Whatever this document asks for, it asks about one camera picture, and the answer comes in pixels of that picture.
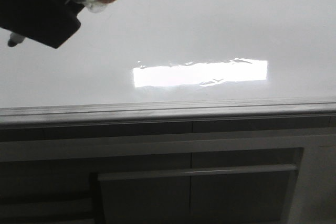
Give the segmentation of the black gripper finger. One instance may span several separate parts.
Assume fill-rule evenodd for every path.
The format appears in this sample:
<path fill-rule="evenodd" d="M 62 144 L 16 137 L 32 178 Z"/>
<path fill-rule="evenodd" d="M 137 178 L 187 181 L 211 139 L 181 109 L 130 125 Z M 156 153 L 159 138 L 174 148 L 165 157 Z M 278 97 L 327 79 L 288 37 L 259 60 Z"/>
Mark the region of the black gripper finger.
<path fill-rule="evenodd" d="M 59 48 L 81 26 L 81 5 L 73 0 L 1 0 L 1 28 L 15 47 L 25 38 Z"/>

